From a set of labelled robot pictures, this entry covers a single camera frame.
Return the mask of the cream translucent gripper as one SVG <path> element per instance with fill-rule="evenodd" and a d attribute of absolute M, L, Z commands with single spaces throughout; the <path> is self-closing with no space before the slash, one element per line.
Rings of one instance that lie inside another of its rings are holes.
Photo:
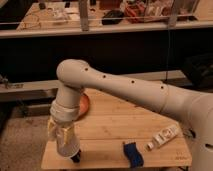
<path fill-rule="evenodd" d="M 57 123 L 52 117 L 47 122 L 49 141 L 56 142 L 56 149 L 63 157 L 74 157 L 80 151 L 80 141 L 75 134 L 74 124 L 67 126 Z"/>

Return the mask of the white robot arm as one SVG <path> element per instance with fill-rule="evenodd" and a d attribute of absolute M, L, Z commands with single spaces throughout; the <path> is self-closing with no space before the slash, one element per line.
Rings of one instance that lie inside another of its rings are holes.
<path fill-rule="evenodd" d="M 97 89 L 182 122 L 196 134 L 191 171 L 213 171 L 213 93 L 100 72 L 83 60 L 67 59 L 56 70 L 59 88 L 50 108 L 49 137 L 57 152 L 73 158 L 80 151 L 74 122 L 86 88 Z"/>

